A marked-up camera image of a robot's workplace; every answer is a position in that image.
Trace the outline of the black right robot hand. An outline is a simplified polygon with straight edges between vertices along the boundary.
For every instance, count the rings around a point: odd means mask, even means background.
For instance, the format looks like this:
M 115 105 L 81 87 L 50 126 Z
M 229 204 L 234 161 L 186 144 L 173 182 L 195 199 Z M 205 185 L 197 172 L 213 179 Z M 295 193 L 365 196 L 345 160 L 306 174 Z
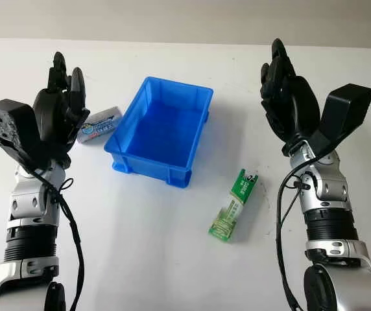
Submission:
M 289 156 L 296 146 L 318 128 L 320 110 L 307 80 L 296 74 L 282 40 L 271 46 L 272 61 L 261 67 L 261 105 L 272 131 L 284 142 Z

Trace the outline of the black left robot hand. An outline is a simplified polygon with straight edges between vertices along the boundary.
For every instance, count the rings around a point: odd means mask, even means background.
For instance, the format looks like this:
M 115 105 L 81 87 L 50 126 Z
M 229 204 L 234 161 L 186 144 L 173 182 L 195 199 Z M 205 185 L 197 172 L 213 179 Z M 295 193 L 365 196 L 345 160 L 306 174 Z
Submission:
M 48 157 L 63 169 L 70 167 L 68 152 L 90 111 L 86 108 L 86 88 L 80 68 L 67 74 L 66 61 L 56 52 L 49 69 L 47 87 L 39 91 L 33 110 L 42 146 Z

